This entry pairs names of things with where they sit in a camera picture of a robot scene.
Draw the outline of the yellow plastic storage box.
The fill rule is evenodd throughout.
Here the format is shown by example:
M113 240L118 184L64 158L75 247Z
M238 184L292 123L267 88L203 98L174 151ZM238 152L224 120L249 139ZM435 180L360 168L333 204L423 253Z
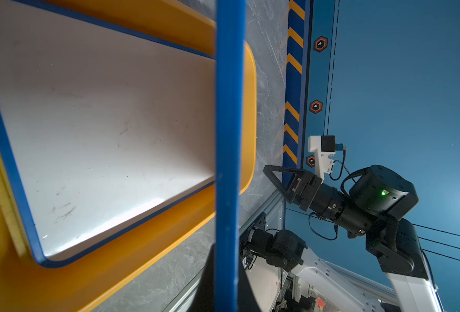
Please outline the yellow plastic storage box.
M216 24L179 1L57 1L58 9L214 54ZM210 221L214 187L60 269L31 258L0 155L0 311L90 311Z

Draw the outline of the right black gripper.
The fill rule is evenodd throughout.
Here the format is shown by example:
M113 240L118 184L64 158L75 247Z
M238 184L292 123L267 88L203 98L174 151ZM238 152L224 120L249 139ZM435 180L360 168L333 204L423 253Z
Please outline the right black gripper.
M288 203L298 205L303 211L310 209L323 183L322 178L298 168L265 165L263 173Z

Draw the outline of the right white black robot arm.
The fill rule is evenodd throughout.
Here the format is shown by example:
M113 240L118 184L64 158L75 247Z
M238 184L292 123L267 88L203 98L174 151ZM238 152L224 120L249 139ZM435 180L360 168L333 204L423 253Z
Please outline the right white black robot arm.
M363 292L289 230L272 234L252 225L240 238L242 257L257 256L294 274L341 311L443 310L416 229L405 219L419 201L412 183L380 165L355 171L350 190L331 187L307 170L267 165L264 172L286 202L347 230L350 238L365 237L365 248L377 258L397 302L386 304Z

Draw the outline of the blue-framed whiteboard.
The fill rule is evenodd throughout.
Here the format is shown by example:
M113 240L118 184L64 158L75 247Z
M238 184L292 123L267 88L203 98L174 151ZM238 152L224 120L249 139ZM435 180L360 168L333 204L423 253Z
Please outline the blue-framed whiteboard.
M216 6L216 247L214 307L236 311L245 1Z
M64 267L214 183L214 57L0 1L0 153L35 262Z

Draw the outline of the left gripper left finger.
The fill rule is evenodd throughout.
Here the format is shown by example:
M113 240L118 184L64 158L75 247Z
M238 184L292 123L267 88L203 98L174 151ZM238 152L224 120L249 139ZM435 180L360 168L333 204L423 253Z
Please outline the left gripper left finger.
M210 248L196 294L190 305L189 312L215 312L214 309L214 255L215 247Z

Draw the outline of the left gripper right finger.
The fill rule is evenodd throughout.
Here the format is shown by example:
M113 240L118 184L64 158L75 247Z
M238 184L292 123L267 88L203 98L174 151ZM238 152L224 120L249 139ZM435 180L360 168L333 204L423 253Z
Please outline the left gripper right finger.
M261 312L259 305L253 295L249 279L243 266L239 266L239 282L237 294L237 311L239 312Z

